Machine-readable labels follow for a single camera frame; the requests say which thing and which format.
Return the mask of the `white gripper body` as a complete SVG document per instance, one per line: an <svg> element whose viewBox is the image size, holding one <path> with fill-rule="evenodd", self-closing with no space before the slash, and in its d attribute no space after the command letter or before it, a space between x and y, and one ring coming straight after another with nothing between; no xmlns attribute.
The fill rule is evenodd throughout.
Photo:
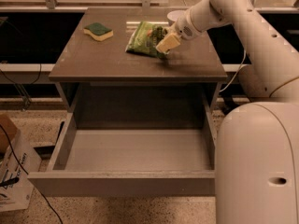
<svg viewBox="0 0 299 224"><path fill-rule="evenodd" d="M201 34L199 23L190 9L186 10L175 22L176 32L186 40L195 39Z"/></svg>

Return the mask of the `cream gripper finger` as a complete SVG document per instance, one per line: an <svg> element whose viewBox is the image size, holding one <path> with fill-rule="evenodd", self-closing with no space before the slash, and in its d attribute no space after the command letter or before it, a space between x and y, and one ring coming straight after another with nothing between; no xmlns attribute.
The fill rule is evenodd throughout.
<svg viewBox="0 0 299 224"><path fill-rule="evenodd" d="M170 49L174 49L180 45L180 36L177 33L168 33L156 46L161 53L167 53Z"/></svg>

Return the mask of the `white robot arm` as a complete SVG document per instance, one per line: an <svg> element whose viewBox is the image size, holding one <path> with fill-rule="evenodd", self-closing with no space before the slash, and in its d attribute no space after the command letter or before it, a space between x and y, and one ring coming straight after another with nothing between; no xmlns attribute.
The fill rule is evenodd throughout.
<svg viewBox="0 0 299 224"><path fill-rule="evenodd" d="M299 224L297 50L255 9L254 0L203 0L167 30L157 49L231 23L265 101L223 120L215 148L217 224Z"/></svg>

